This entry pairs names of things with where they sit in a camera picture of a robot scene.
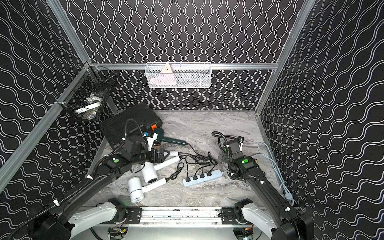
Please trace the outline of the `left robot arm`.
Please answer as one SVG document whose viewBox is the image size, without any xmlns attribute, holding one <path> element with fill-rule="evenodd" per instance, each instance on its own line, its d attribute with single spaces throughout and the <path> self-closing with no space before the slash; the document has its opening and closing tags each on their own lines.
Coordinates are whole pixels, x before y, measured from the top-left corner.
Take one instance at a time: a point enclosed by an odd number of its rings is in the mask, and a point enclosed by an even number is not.
<svg viewBox="0 0 384 240">
<path fill-rule="evenodd" d="M 131 135 L 125 138 L 109 155 L 101 158 L 91 173 L 74 189 L 51 206 L 38 210 L 32 217 L 21 223 L 10 233 L 12 240 L 22 229 L 28 229 L 33 240 L 68 240 L 75 224 L 70 218 L 98 191 L 130 171 L 133 165 L 163 163 L 171 154 L 168 150 L 152 147 L 151 138 L 146 135 Z"/>
</svg>

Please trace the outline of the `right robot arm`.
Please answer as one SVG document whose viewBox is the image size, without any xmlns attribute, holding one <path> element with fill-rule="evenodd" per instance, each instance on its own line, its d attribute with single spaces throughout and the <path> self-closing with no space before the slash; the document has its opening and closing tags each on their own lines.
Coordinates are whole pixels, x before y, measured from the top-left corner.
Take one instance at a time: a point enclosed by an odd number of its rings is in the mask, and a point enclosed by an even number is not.
<svg viewBox="0 0 384 240">
<path fill-rule="evenodd" d="M 314 220 L 304 212 L 298 211 L 282 197 L 268 181 L 260 168 L 258 160 L 245 156 L 240 149 L 241 137 L 222 135 L 219 146 L 227 160 L 228 176 L 233 180 L 245 182 L 262 200 L 270 217 L 259 214 L 252 208 L 252 201 L 244 200 L 235 205 L 237 220 L 252 223 L 271 240 L 313 240 Z"/>
</svg>

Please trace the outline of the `light blue power strip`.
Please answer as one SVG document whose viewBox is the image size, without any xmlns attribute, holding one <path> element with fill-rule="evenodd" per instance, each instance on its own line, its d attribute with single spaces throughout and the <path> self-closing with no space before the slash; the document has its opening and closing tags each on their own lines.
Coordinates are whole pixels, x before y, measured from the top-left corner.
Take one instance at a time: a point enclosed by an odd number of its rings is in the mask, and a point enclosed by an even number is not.
<svg viewBox="0 0 384 240">
<path fill-rule="evenodd" d="M 189 188 L 192 186 L 203 184 L 205 182 L 220 179 L 222 176 L 223 176 L 223 174 L 222 174 L 221 170 L 213 170 L 213 171 L 209 171 L 207 173 L 203 173 L 203 176 L 198 175 L 198 176 L 193 176 L 189 179 L 185 178 L 185 179 L 183 179 L 183 185 L 184 185 L 184 187 Z"/>
</svg>

